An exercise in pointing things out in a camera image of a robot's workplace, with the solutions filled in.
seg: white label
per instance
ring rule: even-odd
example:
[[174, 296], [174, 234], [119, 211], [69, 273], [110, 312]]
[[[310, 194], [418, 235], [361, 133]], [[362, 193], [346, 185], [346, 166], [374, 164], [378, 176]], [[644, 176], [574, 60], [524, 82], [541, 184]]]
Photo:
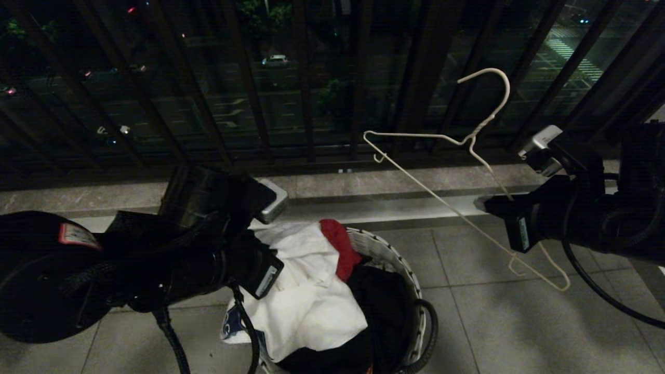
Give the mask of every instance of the white label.
[[268, 288], [268, 285], [270, 284], [270, 281], [273, 280], [273, 278], [275, 277], [275, 274], [277, 274], [277, 268], [275, 268], [274, 266], [268, 268], [268, 271], [265, 272], [265, 276], [263, 277], [261, 284], [259, 284], [259, 288], [256, 290], [256, 296], [258, 297], [263, 296], [265, 289]]
[[522, 238], [522, 248], [526, 250], [529, 247], [529, 233], [527, 232], [527, 220], [522, 217], [518, 221], [519, 235]]
[[92, 235], [92, 232], [73, 224], [63, 223], [60, 224], [60, 236], [58, 241], [62, 244], [76, 244], [78, 246], [86, 246], [95, 250], [102, 250], [97, 240]]

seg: white laundry basket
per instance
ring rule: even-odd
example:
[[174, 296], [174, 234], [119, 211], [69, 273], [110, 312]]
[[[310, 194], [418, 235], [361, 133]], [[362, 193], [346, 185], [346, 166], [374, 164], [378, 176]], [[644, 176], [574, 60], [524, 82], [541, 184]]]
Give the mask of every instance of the white laundry basket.
[[[402, 360], [402, 368], [398, 373], [417, 373], [421, 370], [432, 355], [436, 338], [438, 336], [438, 318], [436, 311], [431, 304], [422, 300], [422, 291], [418, 278], [411, 270], [406, 260], [380, 236], [371, 232], [346, 228], [348, 236], [351, 239], [351, 246], [358, 253], [370, 256], [384, 264], [390, 264], [395, 271], [400, 274], [407, 283], [410, 297], [414, 302], [414, 326], [412, 328], [411, 343], [406, 357]], [[430, 328], [430, 338], [425, 349], [423, 349], [423, 340], [425, 338], [426, 316], [424, 310], [430, 314], [432, 326]], [[287, 374], [288, 371], [278, 367], [268, 359], [264, 347], [260, 350], [259, 366], [268, 374]]]

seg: basket handle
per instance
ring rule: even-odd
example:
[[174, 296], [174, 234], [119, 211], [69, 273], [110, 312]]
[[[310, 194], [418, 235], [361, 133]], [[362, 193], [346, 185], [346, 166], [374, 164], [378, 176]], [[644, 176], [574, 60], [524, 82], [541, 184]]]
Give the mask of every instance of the basket handle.
[[430, 314], [430, 321], [432, 322], [432, 332], [430, 333], [430, 338], [427, 341], [427, 346], [425, 347], [425, 350], [423, 350], [420, 358], [409, 366], [403, 366], [399, 368], [396, 374], [415, 374], [420, 370], [422, 370], [422, 368], [425, 367], [425, 365], [427, 365], [427, 362], [432, 357], [432, 354], [434, 353], [434, 346], [436, 345], [436, 340], [439, 336], [439, 317], [436, 315], [436, 310], [434, 309], [434, 306], [432, 306], [432, 304], [423, 299], [416, 299], [414, 303], [416, 305], [423, 307]]

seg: clothes hanger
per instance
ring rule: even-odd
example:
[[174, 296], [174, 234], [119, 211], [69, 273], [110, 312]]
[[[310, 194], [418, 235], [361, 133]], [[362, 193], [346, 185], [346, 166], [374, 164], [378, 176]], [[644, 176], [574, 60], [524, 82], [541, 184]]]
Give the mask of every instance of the clothes hanger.
[[371, 130], [369, 130], [369, 131], [365, 131], [365, 132], [363, 133], [363, 135], [362, 135], [362, 138], [364, 139], [364, 141], [365, 141], [367, 144], [369, 144], [373, 149], [375, 149], [375, 151], [377, 151], [377, 153], [381, 156], [380, 158], [378, 158], [378, 157], [377, 157], [377, 154], [375, 153], [375, 154], [374, 154], [374, 161], [376, 161], [377, 163], [381, 163], [381, 162], [383, 162], [384, 160], [388, 160], [391, 164], [395, 165], [395, 167], [396, 167], [397, 169], [399, 169], [399, 170], [401, 170], [403, 173], [405, 173], [409, 178], [411, 178], [415, 183], [417, 183], [419, 186], [421, 186], [425, 191], [427, 191], [427, 192], [428, 192], [430, 195], [432, 195], [435, 199], [437, 199], [437, 200], [438, 200], [439, 202], [441, 202], [443, 205], [445, 205], [446, 207], [448, 207], [448, 209], [450, 209], [453, 213], [457, 214], [462, 220], [464, 220], [464, 222], [466, 222], [467, 224], [469, 224], [472, 228], [474, 228], [476, 231], [478, 231], [481, 235], [485, 236], [485, 237], [486, 237], [487, 239], [489, 239], [492, 243], [494, 243], [496, 246], [498, 246], [499, 248], [501, 248], [505, 253], [507, 253], [509, 256], [511, 256], [510, 262], [508, 263], [508, 268], [511, 270], [511, 272], [513, 272], [513, 273], [514, 273], [515, 275], [517, 275], [517, 276], [524, 276], [524, 275], [525, 275], [524, 273], [520, 273], [520, 272], [518, 272], [518, 271], [513, 267], [515, 261], [517, 261], [517, 262], [519, 262], [520, 264], [522, 264], [523, 266], [525, 266], [527, 269], [531, 270], [536, 276], [538, 276], [539, 278], [541, 278], [542, 280], [544, 280], [545, 282], [547, 282], [547, 283], [548, 283], [549, 285], [551, 285], [552, 287], [556, 288], [557, 290], [559, 290], [559, 291], [561, 291], [561, 292], [566, 291], [566, 290], [571, 286], [571, 280], [570, 280], [570, 278], [568, 277], [568, 274], [566, 274], [566, 272], [565, 272], [563, 269], [561, 269], [561, 267], [560, 267], [559, 265], [557, 265], [557, 264], [554, 262], [554, 260], [553, 260], [552, 257], [549, 255], [549, 253], [547, 252], [547, 249], [545, 249], [545, 246], [544, 246], [542, 243], [539, 242], [539, 243], [538, 243], [538, 246], [540, 247], [541, 251], [543, 252], [543, 254], [545, 255], [545, 257], [547, 258], [547, 260], [549, 261], [549, 263], [552, 264], [552, 266], [554, 266], [554, 268], [557, 269], [557, 271], [558, 271], [559, 273], [561, 273], [561, 275], [563, 276], [563, 278], [564, 278], [564, 280], [565, 280], [565, 283], [566, 283], [563, 287], [559, 287], [559, 286], [556, 285], [554, 282], [552, 282], [549, 278], [547, 278], [546, 276], [544, 276], [543, 274], [541, 274], [540, 272], [538, 272], [535, 268], [533, 268], [532, 266], [530, 266], [529, 264], [527, 264], [526, 262], [524, 262], [521, 258], [517, 257], [517, 252], [509, 250], [508, 248], [506, 248], [505, 246], [503, 246], [501, 243], [499, 243], [496, 239], [494, 239], [492, 236], [490, 236], [487, 232], [484, 232], [481, 228], [479, 228], [478, 226], [476, 226], [473, 222], [471, 222], [468, 218], [466, 218], [466, 216], [464, 216], [464, 214], [462, 214], [459, 210], [456, 210], [455, 208], [453, 208], [453, 207], [452, 207], [450, 204], [448, 204], [444, 199], [442, 199], [440, 196], [438, 196], [436, 193], [434, 193], [434, 192], [433, 192], [431, 189], [429, 189], [427, 186], [425, 186], [424, 184], [422, 184], [422, 183], [421, 183], [416, 177], [414, 177], [413, 175], [411, 175], [411, 173], [407, 172], [403, 167], [401, 167], [397, 162], [395, 162], [391, 157], [389, 157], [389, 155], [387, 155], [387, 153], [381, 151], [381, 149], [379, 149], [379, 147], [377, 147], [374, 143], [372, 143], [371, 141], [369, 141], [369, 139], [367, 139], [367, 135], [368, 135], [368, 134], [371, 134], [371, 135], [375, 135], [375, 136], [398, 136], [398, 137], [409, 137], [409, 138], [439, 138], [439, 139], [447, 140], [448, 142], [451, 142], [452, 144], [455, 144], [455, 145], [457, 145], [457, 146], [463, 146], [463, 145], [465, 145], [467, 142], [469, 142], [468, 152], [469, 152], [469, 153], [470, 153], [470, 154], [471, 154], [476, 160], [480, 161], [480, 163], [483, 164], [483, 166], [487, 169], [487, 171], [489, 171], [489, 173], [492, 175], [492, 178], [494, 178], [494, 181], [499, 185], [499, 187], [501, 188], [501, 190], [503, 191], [503, 193], [504, 193], [504, 194], [505, 194], [510, 200], [513, 200], [513, 196], [510, 194], [510, 192], [508, 192], [508, 190], [506, 189], [506, 187], [501, 183], [501, 181], [500, 181], [499, 178], [496, 176], [496, 173], [494, 172], [494, 170], [492, 169], [492, 167], [489, 165], [489, 163], [487, 163], [487, 161], [485, 161], [481, 156], [479, 156], [479, 155], [478, 155], [477, 153], [475, 153], [475, 151], [473, 150], [473, 146], [475, 146], [476, 136], [478, 135], [478, 133], [479, 133], [479, 132], [480, 132], [485, 126], [487, 126], [487, 124], [488, 124], [491, 120], [494, 119], [495, 115], [496, 115], [496, 114], [497, 114], [497, 113], [503, 108], [503, 106], [505, 105], [505, 103], [508, 101], [508, 97], [510, 96], [510, 82], [508, 81], [508, 77], [506, 76], [506, 74], [505, 74], [503, 71], [501, 71], [501, 70], [499, 70], [499, 69], [495, 69], [495, 68], [487, 68], [487, 69], [482, 69], [482, 70], [480, 70], [480, 71], [477, 71], [477, 72], [475, 72], [475, 73], [473, 73], [473, 74], [470, 74], [470, 75], [468, 75], [468, 76], [466, 76], [466, 77], [463, 77], [463, 78], [459, 79], [459, 80], [458, 80], [458, 83], [466, 82], [466, 81], [468, 81], [468, 80], [470, 80], [470, 79], [476, 78], [476, 77], [478, 77], [479, 75], [482, 75], [482, 74], [485, 74], [485, 73], [495, 73], [495, 74], [497, 74], [497, 75], [499, 75], [499, 76], [501, 77], [501, 79], [503, 80], [503, 84], [505, 85], [505, 92], [504, 92], [504, 95], [503, 95], [503, 100], [501, 101], [501, 103], [499, 103], [499, 105], [496, 107], [496, 109], [494, 109], [494, 111], [492, 111], [492, 113], [491, 113], [487, 118], [485, 118], [485, 120], [483, 120], [482, 122], [480, 122], [480, 123], [478, 124], [478, 126], [476, 126], [476, 128], [475, 128], [473, 131], [471, 131], [470, 134], [468, 134], [467, 136], [465, 136], [464, 139], [462, 139], [462, 141], [455, 140], [455, 139], [453, 139], [453, 138], [451, 138], [451, 137], [449, 137], [449, 136], [442, 135], [442, 134], [408, 134], [408, 133], [393, 133], [393, 132], [375, 132], [375, 131], [371, 131]]

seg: white cloth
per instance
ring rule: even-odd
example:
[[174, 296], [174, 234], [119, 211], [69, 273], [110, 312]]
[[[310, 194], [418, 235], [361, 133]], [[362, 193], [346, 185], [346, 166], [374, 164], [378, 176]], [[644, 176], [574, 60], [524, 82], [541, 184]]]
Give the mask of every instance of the white cloth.
[[284, 268], [260, 300], [244, 289], [243, 302], [266, 348], [280, 362], [298, 348], [337, 348], [367, 328], [348, 286], [335, 275], [339, 252], [319, 223], [273, 228], [257, 237], [276, 249]]

